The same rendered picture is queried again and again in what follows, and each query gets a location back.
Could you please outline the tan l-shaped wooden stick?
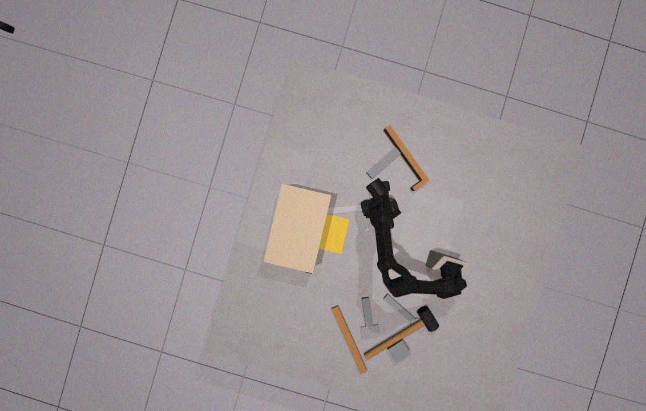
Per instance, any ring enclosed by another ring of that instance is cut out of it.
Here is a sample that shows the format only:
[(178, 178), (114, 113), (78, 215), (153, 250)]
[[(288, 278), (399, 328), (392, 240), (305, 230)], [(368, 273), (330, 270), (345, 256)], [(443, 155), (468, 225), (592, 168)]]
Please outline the tan l-shaped wooden stick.
[(419, 179), (419, 182), (417, 182), (415, 185), (411, 187), (412, 191), (416, 191), (422, 185), (426, 184), (429, 182), (429, 179), (427, 175), (424, 173), (422, 168), (419, 166), (418, 162), (414, 159), (414, 157), (411, 155), (411, 152), (407, 150), (405, 144), (402, 142), (402, 140), (398, 137), (398, 134), (394, 132), (393, 127), (389, 125), (384, 129), (385, 133), (387, 134), (387, 137), (389, 137), (389, 140), (393, 142), (394, 147), (396, 147), (400, 152), (401, 156), (403, 156), (404, 160), (407, 162), (407, 165), (411, 167), (411, 170), (413, 173), (416, 175), (417, 179)]

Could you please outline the brown cylinder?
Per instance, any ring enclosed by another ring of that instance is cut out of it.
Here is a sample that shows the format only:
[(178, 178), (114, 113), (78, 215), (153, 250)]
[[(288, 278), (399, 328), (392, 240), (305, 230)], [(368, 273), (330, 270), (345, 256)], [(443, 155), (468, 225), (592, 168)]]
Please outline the brown cylinder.
[(359, 204), (359, 205), (349, 205), (349, 206), (344, 206), (344, 207), (328, 208), (328, 212), (326, 214), (341, 213), (341, 212), (352, 212), (352, 211), (362, 211), (361, 204)]

